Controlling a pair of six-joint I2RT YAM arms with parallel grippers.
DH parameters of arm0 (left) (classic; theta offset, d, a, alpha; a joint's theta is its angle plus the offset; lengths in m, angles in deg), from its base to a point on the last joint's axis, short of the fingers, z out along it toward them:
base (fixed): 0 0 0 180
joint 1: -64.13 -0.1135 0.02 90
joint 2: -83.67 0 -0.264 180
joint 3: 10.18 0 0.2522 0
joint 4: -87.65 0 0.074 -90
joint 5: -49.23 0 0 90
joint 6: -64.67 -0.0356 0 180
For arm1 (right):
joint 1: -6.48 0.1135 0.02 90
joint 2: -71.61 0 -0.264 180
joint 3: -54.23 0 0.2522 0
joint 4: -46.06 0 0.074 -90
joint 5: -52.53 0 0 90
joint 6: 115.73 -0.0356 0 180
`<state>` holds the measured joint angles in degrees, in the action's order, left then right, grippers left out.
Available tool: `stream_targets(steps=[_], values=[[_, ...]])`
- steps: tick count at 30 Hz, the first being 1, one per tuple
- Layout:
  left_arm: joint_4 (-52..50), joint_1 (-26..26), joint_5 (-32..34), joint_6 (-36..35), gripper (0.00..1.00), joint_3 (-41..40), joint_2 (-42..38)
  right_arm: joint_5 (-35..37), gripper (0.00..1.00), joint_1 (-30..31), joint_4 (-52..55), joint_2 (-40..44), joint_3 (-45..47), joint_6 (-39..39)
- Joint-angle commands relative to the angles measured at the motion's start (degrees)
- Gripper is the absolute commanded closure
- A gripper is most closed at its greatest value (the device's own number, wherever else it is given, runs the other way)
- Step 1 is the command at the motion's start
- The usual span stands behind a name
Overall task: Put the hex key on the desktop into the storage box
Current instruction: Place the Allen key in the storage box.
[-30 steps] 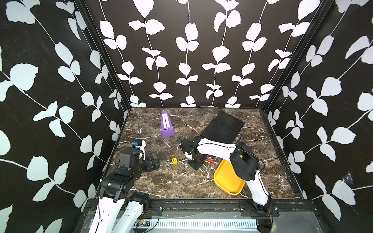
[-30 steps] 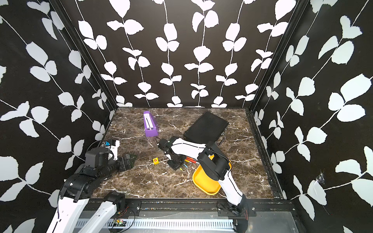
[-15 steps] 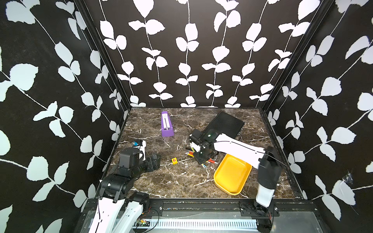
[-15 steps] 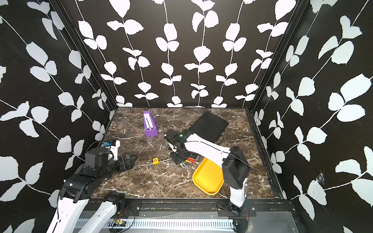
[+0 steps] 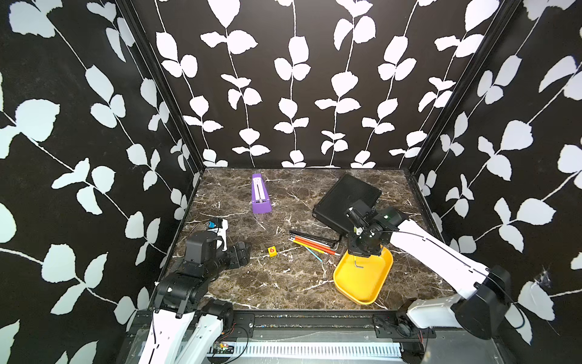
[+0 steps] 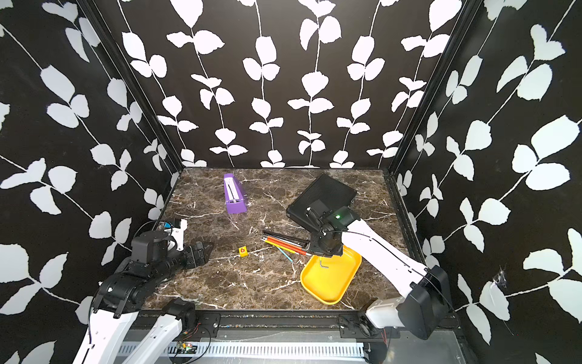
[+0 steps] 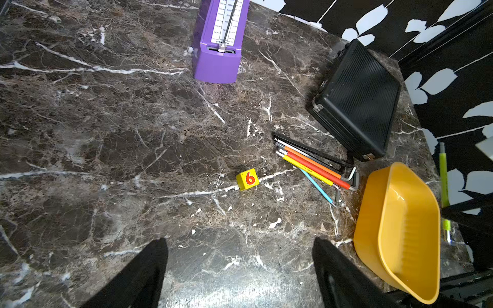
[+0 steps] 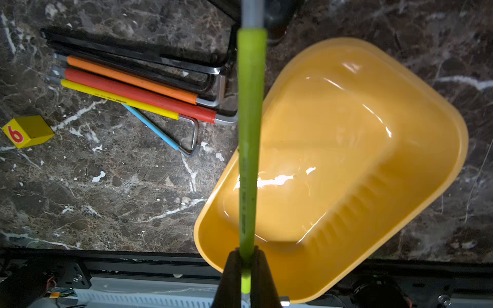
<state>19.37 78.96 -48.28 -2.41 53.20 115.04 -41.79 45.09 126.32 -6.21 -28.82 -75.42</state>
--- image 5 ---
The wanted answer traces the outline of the yellow-green hex key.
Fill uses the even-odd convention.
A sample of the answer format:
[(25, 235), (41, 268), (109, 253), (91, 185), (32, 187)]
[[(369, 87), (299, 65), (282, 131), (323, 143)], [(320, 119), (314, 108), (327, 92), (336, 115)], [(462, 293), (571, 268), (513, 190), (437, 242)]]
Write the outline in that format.
[(318, 253), (324, 253), (324, 254), (331, 255), (331, 256), (334, 256), (335, 255), (334, 252), (331, 251), (331, 250), (325, 250), (325, 249), (323, 249), (321, 247), (315, 247), (313, 245), (308, 244), (307, 242), (302, 242), (302, 241), (297, 241), (297, 240), (293, 240), (292, 242), (294, 242), (295, 244), (301, 245), (303, 247), (306, 247), (306, 248), (308, 248), (310, 250), (314, 250), (314, 251), (316, 251)]

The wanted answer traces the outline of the teal hex key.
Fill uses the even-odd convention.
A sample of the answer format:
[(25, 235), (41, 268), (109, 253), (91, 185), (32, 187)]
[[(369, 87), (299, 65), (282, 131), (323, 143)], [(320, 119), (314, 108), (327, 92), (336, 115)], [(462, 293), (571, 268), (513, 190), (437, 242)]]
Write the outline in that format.
[(308, 251), (309, 251), (309, 253), (311, 253), (311, 254), (312, 254), (312, 256), (314, 256), (314, 257), (315, 257), (315, 259), (317, 259), (317, 260), (318, 260), (318, 262), (320, 262), (320, 263), (322, 263), (322, 264), (323, 264), (323, 259), (321, 259), (321, 257), (320, 257), (320, 256), (318, 256), (318, 254), (317, 254), (317, 253), (316, 253), (314, 250), (312, 250), (312, 249), (311, 249), (311, 248), (309, 248), (309, 247), (306, 247), (306, 250), (308, 250)]

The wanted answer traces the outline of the orange hex key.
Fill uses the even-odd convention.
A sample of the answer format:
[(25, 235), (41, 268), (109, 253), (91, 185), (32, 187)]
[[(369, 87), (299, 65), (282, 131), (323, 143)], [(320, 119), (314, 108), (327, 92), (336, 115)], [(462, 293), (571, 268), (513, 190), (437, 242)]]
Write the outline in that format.
[(330, 249), (330, 250), (336, 250), (336, 244), (330, 244), (327, 241), (318, 241), (316, 239), (303, 237), (301, 235), (291, 235), (290, 237), (294, 240), (297, 240), (297, 241), (306, 241), (310, 244), (322, 246), (322, 247), (325, 247), (325, 248)]

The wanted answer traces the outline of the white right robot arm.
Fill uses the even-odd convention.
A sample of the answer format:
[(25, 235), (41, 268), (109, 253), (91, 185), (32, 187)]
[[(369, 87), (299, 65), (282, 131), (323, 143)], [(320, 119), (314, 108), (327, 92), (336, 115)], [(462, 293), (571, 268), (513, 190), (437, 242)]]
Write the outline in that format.
[(398, 209), (377, 211), (361, 200), (345, 212), (353, 224), (348, 252), (360, 258), (380, 256), (390, 244), (436, 273), (454, 290), (450, 297), (413, 300), (400, 309), (399, 320), (417, 329), (454, 328), (489, 340), (509, 311), (511, 275), (500, 266), (488, 268), (430, 235)]

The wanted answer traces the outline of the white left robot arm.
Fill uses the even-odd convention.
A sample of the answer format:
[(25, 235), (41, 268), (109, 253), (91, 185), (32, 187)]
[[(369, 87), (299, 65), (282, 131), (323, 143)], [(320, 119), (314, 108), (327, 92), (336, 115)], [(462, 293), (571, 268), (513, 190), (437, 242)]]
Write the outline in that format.
[(252, 245), (227, 246), (213, 231), (199, 231), (186, 240), (180, 267), (157, 286), (153, 314), (140, 363), (201, 363), (221, 334), (233, 328), (233, 305), (201, 300), (209, 285), (226, 270), (249, 264)]

